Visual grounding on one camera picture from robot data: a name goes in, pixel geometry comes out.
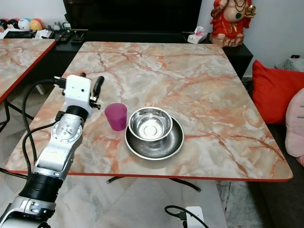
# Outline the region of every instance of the marble table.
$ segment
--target marble table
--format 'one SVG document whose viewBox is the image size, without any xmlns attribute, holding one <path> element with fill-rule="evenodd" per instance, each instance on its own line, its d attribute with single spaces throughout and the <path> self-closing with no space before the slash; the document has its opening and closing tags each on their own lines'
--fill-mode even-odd
<svg viewBox="0 0 304 228">
<path fill-rule="evenodd" d="M 53 39 L 0 39 L 0 103 L 54 45 Z"/>
<path fill-rule="evenodd" d="M 163 177 L 183 179 L 287 181 L 293 174 L 221 47 L 193 44 L 86 42 L 64 73 L 85 72 L 93 83 L 105 81 L 99 103 L 86 121 L 71 175 Z M 54 121 L 62 110 L 55 88 L 31 128 Z M 175 117 L 185 143 L 175 156 L 149 161 L 128 150 L 124 132 L 106 120 L 107 105 L 121 102 L 128 114 L 156 106 Z M 50 129 L 34 133 L 37 152 Z M 32 159 L 30 144 L 27 144 Z M 25 173 L 21 141 L 6 169 Z"/>
</svg>

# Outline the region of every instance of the black cable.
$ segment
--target black cable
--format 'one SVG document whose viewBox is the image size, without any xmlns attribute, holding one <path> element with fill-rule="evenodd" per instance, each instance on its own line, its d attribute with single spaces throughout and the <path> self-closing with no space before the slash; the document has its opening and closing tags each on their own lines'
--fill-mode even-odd
<svg viewBox="0 0 304 228">
<path fill-rule="evenodd" d="M 188 214 L 190 214 L 191 216 L 193 216 L 198 222 L 200 222 L 205 228 L 209 228 L 206 223 L 204 223 L 199 217 L 197 217 L 195 214 L 193 214 L 191 211 L 188 211 L 187 209 L 185 208 L 182 208 L 182 207 L 179 207 L 179 206 L 175 206 L 175 205 L 169 205 L 169 206 L 166 206 L 165 207 L 165 212 L 168 214 L 168 215 L 171 215 L 171 216 L 174 216 L 174 217 L 178 217 L 178 214 L 173 214 L 171 212 L 168 211 L 169 208 L 175 208 L 175 209 L 178 209 L 178 210 L 182 210 Z"/>
<path fill-rule="evenodd" d="M 23 174 L 18 174 L 18 173 L 12 173 L 6 169 L 3 169 L 3 168 L 0 168 L 0 172 L 3 172 L 5 174 L 8 174 L 8 175 L 11 175 L 11 176 L 14 176 L 14 177 L 20 177 L 20 178 L 23 178 L 23 179 L 27 179 L 28 177 L 26 175 L 23 175 Z"/>
<path fill-rule="evenodd" d="M 27 102 L 27 99 L 29 97 L 29 94 L 30 92 L 32 91 L 32 89 L 36 86 L 36 85 L 39 85 L 39 84 L 55 84 L 55 80 L 54 79 L 44 79 L 44 80 L 40 80 L 38 82 L 35 82 L 26 92 L 25 92 L 25 96 L 23 98 L 23 102 L 22 102 L 22 117 L 23 117 L 23 122 L 24 122 L 24 125 L 25 125 L 25 128 L 27 130 L 27 132 L 29 133 L 30 132 L 30 129 L 29 129 L 29 123 L 28 123 L 28 120 L 26 118 L 26 115 L 25 115 L 25 108 L 26 108 L 26 102 Z M 35 148 L 35 144 L 34 144 L 34 140 L 33 140 L 33 137 L 31 136 L 31 134 L 29 135 L 29 139 L 30 139 L 30 144 L 32 146 L 32 150 L 33 150 L 33 157 L 34 157 L 34 163 L 37 161 L 37 153 L 36 153 L 36 148 Z"/>
<path fill-rule="evenodd" d="M 42 126 L 42 127 L 38 127 L 36 129 L 33 129 L 31 130 L 29 133 L 27 133 L 24 138 L 23 138 L 23 141 L 22 141 L 22 152 L 23 152 L 23 155 L 24 155 L 24 158 L 25 158 L 25 161 L 27 162 L 27 167 L 28 167 L 28 180 L 30 178 L 30 174 L 31 174 L 31 165 L 30 165 L 30 161 L 29 161 L 29 157 L 28 157 L 28 153 L 27 153 L 27 150 L 26 150 L 26 147 L 25 147 L 25 144 L 26 144 L 26 141 L 29 137 L 32 136 L 32 134 L 36 131 L 39 131 L 39 130 L 42 130 L 42 129 L 45 129 L 45 128 L 48 128 L 48 127 L 51 127 L 53 126 L 55 123 L 57 123 L 57 121 L 53 122 L 53 123 L 50 123 L 48 125 L 45 125 L 45 126 Z"/>
</svg>

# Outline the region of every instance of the metal bowl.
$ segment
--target metal bowl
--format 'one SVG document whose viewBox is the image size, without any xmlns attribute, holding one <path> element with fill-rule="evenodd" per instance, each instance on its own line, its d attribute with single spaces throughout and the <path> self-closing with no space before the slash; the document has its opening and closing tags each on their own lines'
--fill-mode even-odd
<svg viewBox="0 0 304 228">
<path fill-rule="evenodd" d="M 172 130 L 172 119 L 156 107 L 138 109 L 129 119 L 130 132 L 138 139 L 153 142 L 165 138 Z"/>
<path fill-rule="evenodd" d="M 184 143 L 181 125 L 172 117 L 172 130 L 167 137 L 154 142 L 136 138 L 127 127 L 124 139 L 129 149 L 137 156 L 148 160 L 163 160 L 177 154 Z"/>
</svg>

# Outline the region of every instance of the red statue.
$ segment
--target red statue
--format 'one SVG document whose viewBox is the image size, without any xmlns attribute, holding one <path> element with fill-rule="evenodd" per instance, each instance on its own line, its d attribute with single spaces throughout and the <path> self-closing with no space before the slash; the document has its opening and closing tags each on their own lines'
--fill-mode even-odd
<svg viewBox="0 0 304 228">
<path fill-rule="evenodd" d="M 252 0 L 215 0 L 210 22 L 213 24 L 211 42 L 223 47 L 241 45 L 244 41 L 243 27 L 249 28 L 255 14 Z"/>
</svg>

